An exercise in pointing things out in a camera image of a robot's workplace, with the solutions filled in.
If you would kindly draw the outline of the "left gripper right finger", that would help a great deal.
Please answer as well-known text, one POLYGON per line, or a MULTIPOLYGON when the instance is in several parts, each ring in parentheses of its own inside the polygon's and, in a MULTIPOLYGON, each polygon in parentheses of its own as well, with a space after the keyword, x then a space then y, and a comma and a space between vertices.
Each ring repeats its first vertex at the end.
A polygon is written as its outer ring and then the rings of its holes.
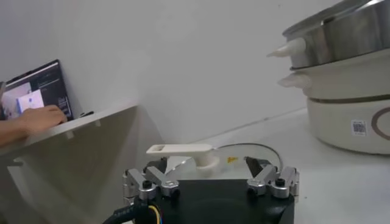
POLYGON ((299 172, 295 167, 279 169, 266 159, 246 157, 246 164, 252 174, 247 180, 249 192, 257 196, 270 193, 274 198, 299 197, 299 172))

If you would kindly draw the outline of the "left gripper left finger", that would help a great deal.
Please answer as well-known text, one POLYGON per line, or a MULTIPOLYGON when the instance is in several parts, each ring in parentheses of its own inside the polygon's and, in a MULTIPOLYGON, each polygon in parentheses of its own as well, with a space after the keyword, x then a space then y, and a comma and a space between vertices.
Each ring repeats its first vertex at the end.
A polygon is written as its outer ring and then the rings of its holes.
POLYGON ((123 199, 131 200, 138 197, 140 200, 154 200, 157 192, 162 197, 177 198, 180 194, 180 185, 177 180, 165 175, 167 165, 167 157, 162 157, 148 162, 141 171, 125 170, 122 175, 123 199))

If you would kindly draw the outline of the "person's hand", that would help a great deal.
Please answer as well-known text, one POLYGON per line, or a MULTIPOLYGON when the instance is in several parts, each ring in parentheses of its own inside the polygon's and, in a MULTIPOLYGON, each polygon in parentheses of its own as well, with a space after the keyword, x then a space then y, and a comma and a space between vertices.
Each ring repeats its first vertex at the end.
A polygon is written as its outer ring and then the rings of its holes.
POLYGON ((59 107, 50 105, 27 109, 16 121, 23 132, 32 135, 67 122, 68 118, 59 107))

